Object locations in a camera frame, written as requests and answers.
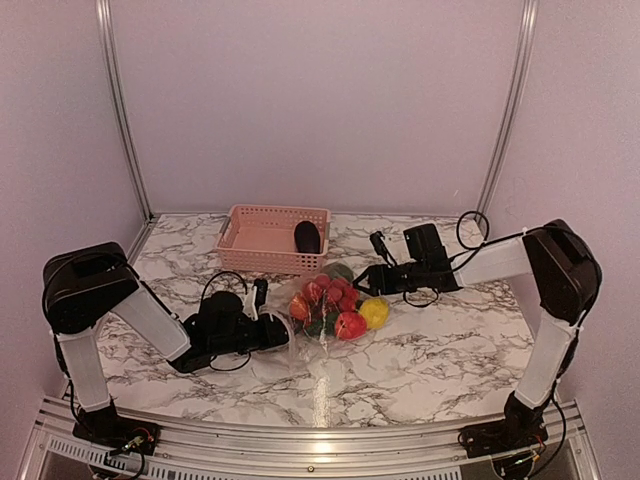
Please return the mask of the red fake pepper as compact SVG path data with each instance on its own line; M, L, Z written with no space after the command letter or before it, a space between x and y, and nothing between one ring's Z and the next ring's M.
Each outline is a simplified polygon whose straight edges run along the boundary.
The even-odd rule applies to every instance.
M311 321L311 307L301 292L296 293L289 303L290 316L300 322Z

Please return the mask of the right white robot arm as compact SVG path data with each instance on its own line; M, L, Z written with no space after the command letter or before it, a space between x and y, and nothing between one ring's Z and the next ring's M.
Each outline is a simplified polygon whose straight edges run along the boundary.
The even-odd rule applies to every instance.
M367 267L352 284L369 296L414 293L426 288L437 294L530 275L535 281L540 324L525 372L513 394L528 410L547 404L552 390L571 362L579 330L593 308L602 284L602 270L586 242L562 219L483 241L448 255L432 223L404 233L408 262L389 253L382 235L370 242L383 263Z

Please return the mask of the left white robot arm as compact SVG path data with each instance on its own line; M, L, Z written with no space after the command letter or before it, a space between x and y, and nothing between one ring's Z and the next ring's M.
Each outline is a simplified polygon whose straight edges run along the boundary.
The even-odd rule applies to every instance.
M249 357L288 345L293 328L267 308L268 283L244 284L242 294L204 289L196 313L179 320L141 279L119 244L51 258L43 269L42 310L62 357L62 370L86 426L106 445L125 438L126 423L112 403L96 343L96 329L113 315L125 322L181 374L211 367L219 357Z

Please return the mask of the clear zip top bag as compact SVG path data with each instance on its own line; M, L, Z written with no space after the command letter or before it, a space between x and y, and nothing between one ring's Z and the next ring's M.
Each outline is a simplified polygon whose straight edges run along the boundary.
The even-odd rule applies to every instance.
M282 285L277 286L267 294L266 305L261 308L263 313L268 313L274 317L278 317L285 324L290 335L288 343L288 353L291 359L296 363L307 362L316 355L321 353L327 354L332 350L339 349L348 343L354 343L376 330L368 330L360 338L355 340L341 340L335 336L335 322L338 315L342 312L337 310L330 311L326 307L320 305L311 307L311 321L300 322L294 320L289 314L289 303L293 296L301 292L304 284L317 275L323 274L321 269L312 274L296 277ZM371 297L359 291L359 302L357 304L358 312L361 304Z

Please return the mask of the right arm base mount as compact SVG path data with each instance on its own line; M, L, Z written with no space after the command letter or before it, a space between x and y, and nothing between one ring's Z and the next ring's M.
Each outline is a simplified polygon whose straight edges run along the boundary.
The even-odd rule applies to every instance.
M477 458L545 442L548 433L543 413L549 403L550 397L547 397L541 405L530 408L512 392L501 420L463 427L458 434L458 443L469 458Z

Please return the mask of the red fake strawberries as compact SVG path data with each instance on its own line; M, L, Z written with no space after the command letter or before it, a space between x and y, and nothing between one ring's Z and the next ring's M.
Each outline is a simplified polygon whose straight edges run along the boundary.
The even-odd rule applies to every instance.
M360 296L344 277L331 278L317 275L302 287L302 295L311 307L324 306L330 311L352 312L357 310Z

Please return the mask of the red fake tomato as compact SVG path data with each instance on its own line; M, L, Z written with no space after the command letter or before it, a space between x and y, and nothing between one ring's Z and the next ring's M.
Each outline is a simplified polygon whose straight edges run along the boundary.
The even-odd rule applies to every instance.
M341 340L355 340L367 332L365 318L358 312L342 312L335 322L335 336Z

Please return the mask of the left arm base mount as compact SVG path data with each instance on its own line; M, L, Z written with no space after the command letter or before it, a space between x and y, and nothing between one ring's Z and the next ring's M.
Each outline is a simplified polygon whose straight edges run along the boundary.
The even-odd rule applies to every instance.
M80 407L73 410L73 435L94 444L110 447L117 454L140 449L152 455L160 434L156 423L121 416L113 400L101 409L87 412Z

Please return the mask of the green fake vegetable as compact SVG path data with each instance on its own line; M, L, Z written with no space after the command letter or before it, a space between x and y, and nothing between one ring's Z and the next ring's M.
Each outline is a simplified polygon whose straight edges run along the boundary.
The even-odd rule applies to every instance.
M326 274L331 280L344 279L348 283L354 280L353 270L342 262L332 262L323 266L321 269L323 274Z

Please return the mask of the purple fake eggplant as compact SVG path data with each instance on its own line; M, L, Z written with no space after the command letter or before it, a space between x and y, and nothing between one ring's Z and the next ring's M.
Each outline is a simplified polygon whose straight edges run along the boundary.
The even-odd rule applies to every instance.
M294 229L294 243L297 253L320 254L322 241L317 226L308 220L299 222Z

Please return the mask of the yellow fake lemon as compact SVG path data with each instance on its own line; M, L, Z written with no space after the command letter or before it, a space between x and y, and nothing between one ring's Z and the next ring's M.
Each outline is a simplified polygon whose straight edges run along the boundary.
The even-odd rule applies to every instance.
M390 307L384 298L375 297L366 299L358 312L364 318L368 330L378 330L386 325Z

